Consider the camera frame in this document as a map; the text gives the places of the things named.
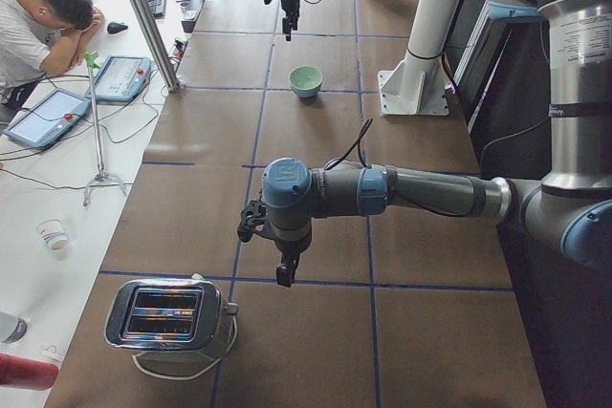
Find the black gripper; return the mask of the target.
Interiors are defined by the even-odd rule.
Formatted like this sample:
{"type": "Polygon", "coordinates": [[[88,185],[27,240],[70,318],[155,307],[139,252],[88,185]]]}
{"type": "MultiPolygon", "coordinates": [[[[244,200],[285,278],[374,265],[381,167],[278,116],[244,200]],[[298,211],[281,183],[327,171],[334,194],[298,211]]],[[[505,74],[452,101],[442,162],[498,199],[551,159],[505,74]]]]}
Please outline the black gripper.
{"type": "Polygon", "coordinates": [[[285,12],[285,17],[282,19],[282,31],[285,39],[290,40],[291,29],[292,31],[298,30],[299,0],[281,0],[281,7],[285,12]]]}
{"type": "Polygon", "coordinates": [[[290,287],[295,281],[300,255],[311,244],[311,235],[307,234],[295,241],[276,240],[274,244],[281,253],[280,264],[276,267],[276,282],[283,287],[290,287]]]}

